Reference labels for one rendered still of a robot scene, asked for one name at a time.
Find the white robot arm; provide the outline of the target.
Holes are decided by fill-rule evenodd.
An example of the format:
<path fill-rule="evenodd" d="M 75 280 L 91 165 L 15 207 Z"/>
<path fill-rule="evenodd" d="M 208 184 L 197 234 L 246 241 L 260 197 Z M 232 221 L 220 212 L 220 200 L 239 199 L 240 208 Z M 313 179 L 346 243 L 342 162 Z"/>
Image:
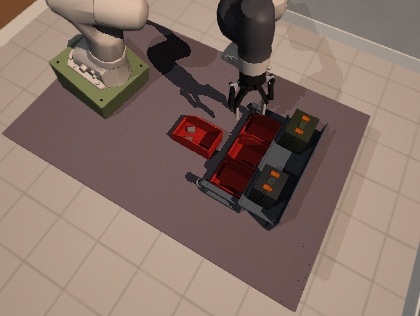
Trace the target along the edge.
<path fill-rule="evenodd" d="M 84 36 L 68 56 L 70 68 L 99 90 L 128 81 L 132 72 L 123 31 L 143 29 L 149 15 L 146 0 L 45 1 L 54 13 L 73 24 Z M 217 23 L 222 34 L 233 41 L 221 54 L 222 60 L 244 75 L 258 76 L 271 70 L 275 22 L 283 16 L 287 2 L 220 0 Z"/>

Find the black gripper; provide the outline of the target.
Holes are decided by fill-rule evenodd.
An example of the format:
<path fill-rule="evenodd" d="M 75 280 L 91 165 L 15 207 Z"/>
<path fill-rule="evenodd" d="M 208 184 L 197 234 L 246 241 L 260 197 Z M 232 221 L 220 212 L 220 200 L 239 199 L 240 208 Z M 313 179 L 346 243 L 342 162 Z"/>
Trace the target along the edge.
<path fill-rule="evenodd" d="M 265 109 L 267 104 L 269 103 L 268 100 L 274 99 L 274 83 L 275 78 L 273 74 L 270 74 L 269 76 L 266 76 L 266 72 L 264 72 L 261 75 L 258 76 L 249 76 L 244 75 L 242 72 L 239 71 L 239 80 L 236 83 L 229 82 L 229 86 L 231 90 L 229 91 L 229 97 L 228 97 L 228 105 L 229 108 L 234 107 L 234 112 L 236 116 L 236 120 L 239 120 L 239 105 L 242 102 L 245 95 L 247 95 L 250 91 L 258 90 L 262 97 L 261 102 L 261 112 L 262 115 L 265 115 Z M 263 81 L 263 82 L 262 82 Z M 267 81 L 268 83 L 268 95 L 265 94 L 262 85 Z M 247 84 L 245 84 L 247 83 Z M 240 87 L 240 90 L 238 94 L 235 97 L 235 91 L 237 91 L 237 87 Z M 262 88 L 262 89 L 261 89 Z M 264 93 L 263 93 L 264 92 Z"/>

